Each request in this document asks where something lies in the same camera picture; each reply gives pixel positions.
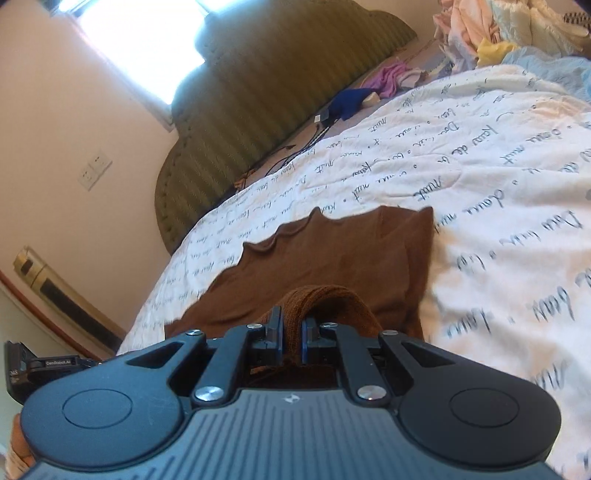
green headboard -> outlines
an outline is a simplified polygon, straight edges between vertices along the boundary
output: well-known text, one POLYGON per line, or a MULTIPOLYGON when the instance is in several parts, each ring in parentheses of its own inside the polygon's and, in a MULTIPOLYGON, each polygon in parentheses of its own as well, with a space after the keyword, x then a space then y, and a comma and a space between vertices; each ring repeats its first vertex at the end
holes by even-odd
POLYGON ((205 64, 177 90, 179 139, 156 184, 168 251, 243 173, 414 37, 353 0, 242 0, 209 14, 196 39, 205 64))

white bedsheet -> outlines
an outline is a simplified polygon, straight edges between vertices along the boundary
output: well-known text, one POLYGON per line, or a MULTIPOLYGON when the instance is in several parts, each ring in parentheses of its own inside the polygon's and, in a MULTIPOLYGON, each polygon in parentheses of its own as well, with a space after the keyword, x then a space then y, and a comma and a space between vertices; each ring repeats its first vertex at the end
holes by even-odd
POLYGON ((164 338, 213 279, 320 206, 436 217, 425 338, 537 382, 563 426, 549 464, 588 480, 591 455, 591 109, 516 66, 394 99, 207 214, 174 254, 121 352, 164 338))

light switch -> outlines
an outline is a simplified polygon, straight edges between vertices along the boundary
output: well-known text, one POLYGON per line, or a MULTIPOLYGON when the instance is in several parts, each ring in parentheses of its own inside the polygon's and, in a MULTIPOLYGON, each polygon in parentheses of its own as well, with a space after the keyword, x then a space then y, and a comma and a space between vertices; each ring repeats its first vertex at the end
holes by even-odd
POLYGON ((80 171, 80 175, 78 176, 78 182, 82 185, 86 190, 90 191, 92 186, 97 182, 99 179, 100 174, 98 174, 94 168, 90 165, 86 164, 80 171))
POLYGON ((92 160, 88 162, 95 172, 101 176, 109 166, 112 164, 112 160, 107 157, 103 152, 100 152, 92 160))

window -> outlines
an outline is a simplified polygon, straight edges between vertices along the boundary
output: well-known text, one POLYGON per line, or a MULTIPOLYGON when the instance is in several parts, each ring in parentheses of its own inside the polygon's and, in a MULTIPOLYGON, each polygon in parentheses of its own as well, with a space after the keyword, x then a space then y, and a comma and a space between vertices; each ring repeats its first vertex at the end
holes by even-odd
POLYGON ((194 39, 210 11, 233 0, 62 0, 89 41, 118 69, 170 105, 203 57, 194 39))

blue cloth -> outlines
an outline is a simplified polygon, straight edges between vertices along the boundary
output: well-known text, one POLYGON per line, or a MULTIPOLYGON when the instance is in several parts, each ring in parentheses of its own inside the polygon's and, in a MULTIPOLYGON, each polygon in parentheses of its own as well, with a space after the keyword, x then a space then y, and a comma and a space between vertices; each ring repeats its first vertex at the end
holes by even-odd
POLYGON ((341 90, 329 105, 329 118, 348 120, 361 109, 361 103, 374 92, 371 88, 341 90))
POLYGON ((562 85, 572 96, 591 102, 591 61, 587 59, 555 58, 539 48, 523 47, 508 53, 502 63, 519 65, 543 80, 562 85))

